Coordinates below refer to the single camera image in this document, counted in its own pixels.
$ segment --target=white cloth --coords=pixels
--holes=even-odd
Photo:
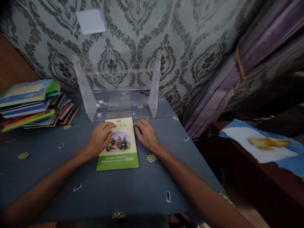
[[[277,148],[272,147],[270,151],[260,150],[248,141],[249,138],[266,138],[259,132],[248,127],[232,127],[222,130],[229,137],[237,141],[245,150],[247,150],[252,156],[257,159],[259,163],[273,162],[284,159],[286,157],[297,156],[297,153],[292,152],[285,147]]]

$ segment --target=people illustration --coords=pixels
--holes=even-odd
[[[110,148],[107,147],[107,148],[105,149],[105,150],[108,151],[108,152],[109,152],[110,150],[112,150],[112,149],[115,150],[116,140],[115,140],[114,138],[112,138],[111,141],[110,141],[110,144],[111,144]]]
[[[123,142],[121,143],[122,146],[119,148],[120,150],[124,149],[124,150],[128,150],[128,141],[126,140],[126,137],[124,137]]]
[[[130,142],[126,140],[126,137],[124,137],[123,140],[121,140],[121,137],[118,136],[117,139],[114,138],[111,139],[109,146],[106,147],[105,150],[107,152],[110,152],[111,150],[115,150],[115,149],[128,150],[130,149],[128,144],[130,144]]]
[[[120,136],[118,136],[118,139],[116,141],[116,148],[120,149],[120,147],[121,147],[121,138],[120,138]]]

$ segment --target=green book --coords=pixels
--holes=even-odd
[[[60,83],[58,81],[53,81],[47,89],[46,97],[59,95],[60,90]]]
[[[132,117],[110,119],[115,123],[109,145],[98,156],[96,171],[138,168]]]

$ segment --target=stack of books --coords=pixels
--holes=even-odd
[[[52,79],[16,84],[0,96],[2,132],[18,127],[41,128],[70,124],[78,107],[60,92]]]

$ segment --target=damask pattern wallpaper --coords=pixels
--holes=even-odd
[[[0,32],[41,78],[79,92],[73,54],[87,72],[149,68],[164,53],[160,89],[181,114],[235,48],[262,0],[18,0]],[[103,33],[83,35],[75,12],[101,8]],[[97,56],[97,61],[90,56]],[[141,73],[133,83],[141,82]],[[101,87],[93,77],[91,86]],[[123,78],[107,82],[117,86]]]

